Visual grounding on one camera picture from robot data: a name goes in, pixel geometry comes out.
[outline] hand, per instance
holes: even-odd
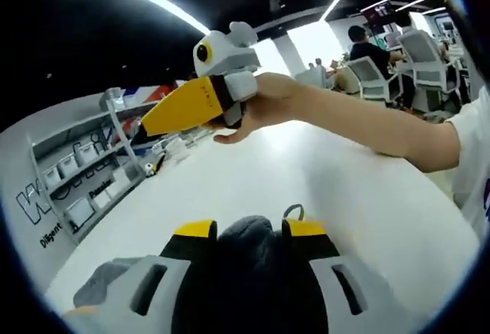
[[[299,95],[303,91],[300,83],[289,76],[265,73],[256,77],[257,94],[250,98],[242,118],[242,126],[231,135],[216,135],[214,141],[234,144],[253,131],[295,119]]]

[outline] person sitting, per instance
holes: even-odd
[[[395,24],[397,24],[399,27],[401,27],[402,34],[406,34],[409,31],[420,31],[420,32],[422,32],[422,34],[427,34],[425,31],[418,30],[418,29],[413,27],[412,19],[410,18],[410,15],[405,11],[398,12],[395,15]],[[433,38],[430,39],[430,41],[433,42],[433,46],[436,49],[436,51],[439,52],[441,59],[444,62],[449,63],[449,58],[447,57],[447,46],[445,44],[441,44],[441,45],[437,44],[437,42]],[[447,67],[446,77],[447,77],[448,81],[452,81],[452,82],[457,81],[456,69],[453,66]],[[466,86],[465,79],[461,74],[459,75],[459,79],[461,82],[461,84],[459,85],[459,95],[461,96],[461,102],[463,104],[470,103],[471,100],[469,99],[469,91],[468,91],[468,87]],[[453,91],[449,95],[449,99],[456,106],[456,109],[459,112],[459,110],[461,109],[461,103],[459,101],[458,94],[456,94],[456,92]]]
[[[378,46],[371,44],[368,41],[368,35],[361,26],[351,26],[348,30],[348,36],[354,43],[350,53],[350,60],[354,61],[362,57],[369,57],[386,80],[389,80],[392,75],[388,72],[388,64],[398,61],[404,61],[406,58],[398,52],[388,52]],[[411,77],[401,75],[403,82],[403,93],[401,99],[403,107],[410,112],[412,108],[413,98],[415,97],[415,86]],[[400,84],[398,80],[390,82],[390,87],[399,90]]]

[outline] toy bird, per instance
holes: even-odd
[[[257,92],[253,72],[260,62],[252,48],[257,41],[256,32],[245,22],[232,22],[229,34],[211,31],[201,39],[193,50],[198,78],[181,85],[144,115],[132,143],[209,122],[239,128],[244,102]]]

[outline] yellow trim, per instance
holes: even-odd
[[[176,133],[200,126],[223,114],[209,77],[181,85],[154,106],[141,120],[148,136]]]
[[[211,58],[213,58],[213,50],[211,49],[211,46],[206,43],[206,42],[203,42],[199,45],[204,45],[206,47],[206,50],[207,50],[207,58],[206,60],[204,61],[205,64],[209,63],[209,61],[211,61]]]
[[[316,236],[326,234],[325,229],[317,221],[297,221],[296,219],[286,219],[293,237]]]
[[[212,224],[212,219],[187,223],[178,228],[174,234],[188,237],[209,237],[209,231]]]

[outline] white shirt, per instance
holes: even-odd
[[[490,95],[479,98],[448,120],[459,136],[461,154],[453,180],[454,202],[481,240],[490,225]]]

